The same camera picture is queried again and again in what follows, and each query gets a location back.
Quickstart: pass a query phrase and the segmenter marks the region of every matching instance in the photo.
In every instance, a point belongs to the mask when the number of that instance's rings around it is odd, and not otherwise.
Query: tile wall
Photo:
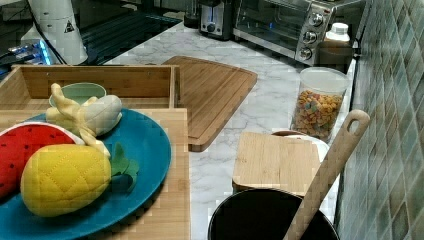
[[[373,0],[369,16],[354,106],[372,121],[345,168],[337,231],[342,240],[420,240],[424,0]]]

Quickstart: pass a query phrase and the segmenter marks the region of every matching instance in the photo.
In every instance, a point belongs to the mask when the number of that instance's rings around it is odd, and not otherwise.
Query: toaster oven
[[[356,38],[365,0],[238,0],[233,34],[304,64],[316,64],[318,44],[335,22]]]

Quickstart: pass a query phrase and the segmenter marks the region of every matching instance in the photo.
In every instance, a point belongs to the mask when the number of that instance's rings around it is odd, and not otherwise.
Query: teal plate
[[[140,171],[131,193],[125,176],[113,177],[109,188],[93,203],[76,212],[54,217],[35,216],[18,193],[0,203],[1,239],[75,239],[105,229],[153,198],[171,163],[171,144],[165,131],[151,118],[122,109],[122,119],[102,140],[112,156],[120,142],[125,156],[138,161]],[[45,121],[39,115],[28,121]]]

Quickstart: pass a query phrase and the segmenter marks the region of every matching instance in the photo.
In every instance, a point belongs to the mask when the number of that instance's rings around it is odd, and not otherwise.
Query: pineapple leaves
[[[140,169],[136,161],[128,160],[125,157],[124,149],[118,142],[115,145],[115,156],[111,159],[112,177],[118,175],[128,175],[132,178],[131,186],[127,189],[127,192],[131,192],[137,181],[137,173]]]

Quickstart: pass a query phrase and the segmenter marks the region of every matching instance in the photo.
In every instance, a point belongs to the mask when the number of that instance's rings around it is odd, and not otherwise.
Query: ceramic watermelon slice
[[[0,199],[19,189],[28,159],[38,149],[84,141],[59,126],[43,122],[17,124],[0,133]]]

